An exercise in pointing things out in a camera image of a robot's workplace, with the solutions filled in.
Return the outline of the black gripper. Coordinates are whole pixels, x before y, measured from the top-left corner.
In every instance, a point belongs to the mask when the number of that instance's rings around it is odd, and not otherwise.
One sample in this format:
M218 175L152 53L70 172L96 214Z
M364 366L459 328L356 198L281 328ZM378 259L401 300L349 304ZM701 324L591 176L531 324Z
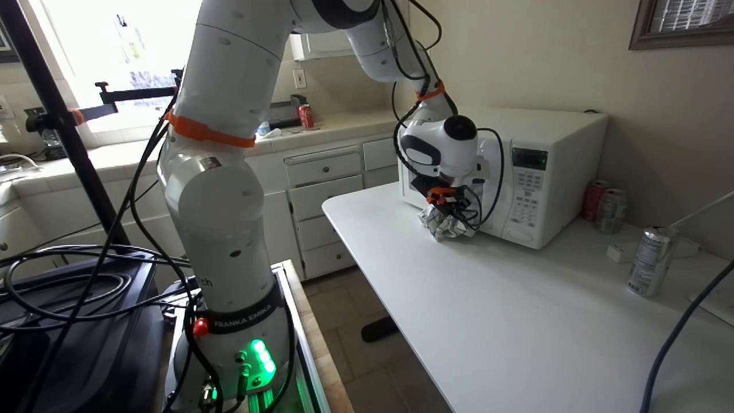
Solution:
M452 188L441 179L418 179L418 192L424 198L430 210L453 218L474 218L476 209L463 188Z

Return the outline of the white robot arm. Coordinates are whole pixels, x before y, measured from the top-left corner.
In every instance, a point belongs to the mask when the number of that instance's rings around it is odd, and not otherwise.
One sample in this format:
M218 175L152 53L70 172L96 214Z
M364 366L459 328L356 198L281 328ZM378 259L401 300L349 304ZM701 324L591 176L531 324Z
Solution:
M209 334L263 324L280 293L263 242L263 189L246 152L272 118L278 70L294 35L339 31L362 70L406 79L418 100L397 123L398 161L427 200L434 233L471 232L482 214L467 179L476 128L448 95L427 48L395 0L202 0L157 176L204 289L198 328Z

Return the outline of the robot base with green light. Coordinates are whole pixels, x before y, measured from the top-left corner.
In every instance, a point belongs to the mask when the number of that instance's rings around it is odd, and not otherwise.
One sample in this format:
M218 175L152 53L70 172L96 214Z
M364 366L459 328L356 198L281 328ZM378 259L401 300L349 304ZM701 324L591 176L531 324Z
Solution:
M271 271L266 297L231 316L202 290L177 302L160 413L332 413L297 272L291 262Z

